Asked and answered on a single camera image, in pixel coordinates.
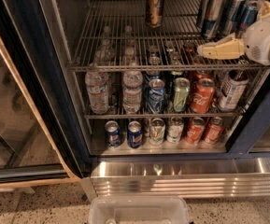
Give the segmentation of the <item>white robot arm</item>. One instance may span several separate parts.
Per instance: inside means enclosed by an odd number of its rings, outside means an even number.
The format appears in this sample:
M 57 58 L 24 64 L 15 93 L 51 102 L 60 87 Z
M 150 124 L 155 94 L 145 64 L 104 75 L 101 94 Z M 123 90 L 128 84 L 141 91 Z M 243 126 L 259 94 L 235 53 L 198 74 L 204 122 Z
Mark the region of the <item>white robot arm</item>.
M 218 42 L 209 42 L 197 48 L 199 55 L 217 60 L 237 59 L 246 55 L 262 65 L 270 65 L 270 2 L 257 0 L 256 21 L 242 35 L 230 34 Z

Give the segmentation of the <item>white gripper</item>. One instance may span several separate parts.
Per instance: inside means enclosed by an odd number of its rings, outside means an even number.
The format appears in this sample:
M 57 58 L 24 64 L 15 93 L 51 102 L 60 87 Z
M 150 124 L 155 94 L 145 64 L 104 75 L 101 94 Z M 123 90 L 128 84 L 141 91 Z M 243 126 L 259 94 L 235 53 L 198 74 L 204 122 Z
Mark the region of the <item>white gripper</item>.
M 244 41 L 230 34 L 217 42 L 199 45 L 197 53 L 216 60 L 238 59 L 246 53 L 250 60 L 270 65 L 270 2 L 258 0 L 257 8 L 257 21 L 247 29 Z

